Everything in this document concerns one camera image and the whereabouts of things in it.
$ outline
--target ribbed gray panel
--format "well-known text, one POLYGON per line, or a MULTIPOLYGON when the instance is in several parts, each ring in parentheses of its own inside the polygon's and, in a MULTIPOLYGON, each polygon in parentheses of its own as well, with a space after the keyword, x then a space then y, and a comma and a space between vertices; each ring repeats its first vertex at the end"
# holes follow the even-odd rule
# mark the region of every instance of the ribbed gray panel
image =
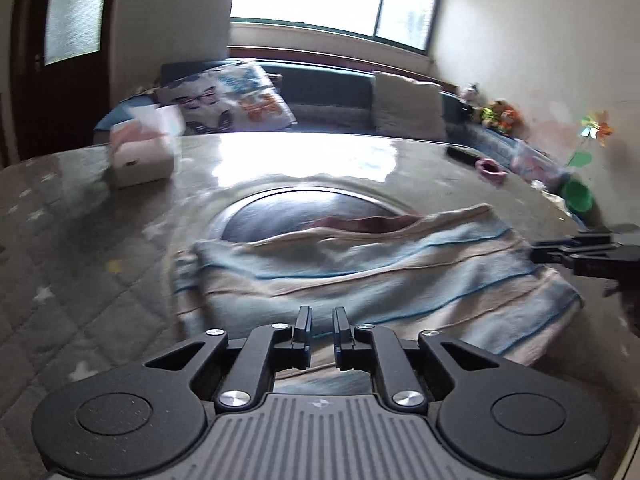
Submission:
MULTIPOLYGON (((417 415, 372 395, 271 394, 218 418, 198 449, 153 480, 488 480, 457 462, 417 415)), ((580 480, 593 480, 584 475, 580 480)), ((52 480, 62 480, 55 475, 52 480)))

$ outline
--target green cup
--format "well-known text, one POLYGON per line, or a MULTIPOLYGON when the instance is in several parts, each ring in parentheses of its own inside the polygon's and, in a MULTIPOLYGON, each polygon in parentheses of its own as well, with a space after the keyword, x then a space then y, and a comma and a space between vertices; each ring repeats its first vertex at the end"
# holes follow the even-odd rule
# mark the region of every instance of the green cup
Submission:
POLYGON ((569 179, 561 192, 569 211, 577 215, 585 214, 593 207, 593 195, 589 188, 578 180, 569 179))

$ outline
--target towel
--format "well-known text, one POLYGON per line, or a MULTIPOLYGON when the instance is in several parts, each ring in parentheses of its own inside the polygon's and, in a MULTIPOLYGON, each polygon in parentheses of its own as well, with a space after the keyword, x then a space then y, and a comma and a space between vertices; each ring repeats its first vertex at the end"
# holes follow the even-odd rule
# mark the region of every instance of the towel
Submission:
MULTIPOLYGON (((197 316, 200 329, 224 328, 230 338, 293 323, 300 305, 311 306, 308 384, 296 380, 285 391, 306 392, 316 378, 337 380, 329 371, 336 306, 352 324, 382 324, 407 339, 443 330, 530 365, 582 300, 556 271, 531 263, 528 249, 487 204, 425 216, 392 232, 318 226, 250 243, 201 240, 175 258, 174 303, 181 321, 197 316)), ((279 375, 281 386, 300 375, 279 375)), ((363 387, 361 379, 348 379, 350 393, 363 387)), ((316 393, 334 391, 323 384, 316 393)))

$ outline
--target sofa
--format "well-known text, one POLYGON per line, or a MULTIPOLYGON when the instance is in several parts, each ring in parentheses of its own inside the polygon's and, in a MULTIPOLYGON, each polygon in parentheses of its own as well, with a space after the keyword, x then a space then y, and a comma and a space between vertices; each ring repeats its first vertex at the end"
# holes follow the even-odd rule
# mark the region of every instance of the sofa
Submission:
MULTIPOLYGON (((169 63, 161 67, 159 84, 193 75, 237 59, 169 63)), ((358 70, 303 62, 259 59, 267 73, 282 74, 280 95, 298 120, 290 126, 294 132, 331 132, 375 135, 371 105, 374 75, 358 70)), ((508 167, 514 140, 468 122, 469 108, 456 95, 441 92, 447 141, 474 148, 508 167)), ((153 104, 148 94, 121 102, 96 126, 95 144, 108 142, 113 124, 128 120, 129 107, 153 104)))

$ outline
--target black robotic gripper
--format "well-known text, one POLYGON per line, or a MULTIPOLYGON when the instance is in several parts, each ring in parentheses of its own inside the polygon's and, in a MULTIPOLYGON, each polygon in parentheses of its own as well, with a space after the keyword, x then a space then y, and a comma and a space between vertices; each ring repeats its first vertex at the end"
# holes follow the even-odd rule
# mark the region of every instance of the black robotic gripper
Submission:
POLYGON ((303 306, 246 339, 209 330, 50 394, 32 423, 50 478, 583 480, 608 443, 575 386, 436 331, 350 326, 343 308, 336 366, 374 393, 272 393, 309 366, 311 321, 303 306))

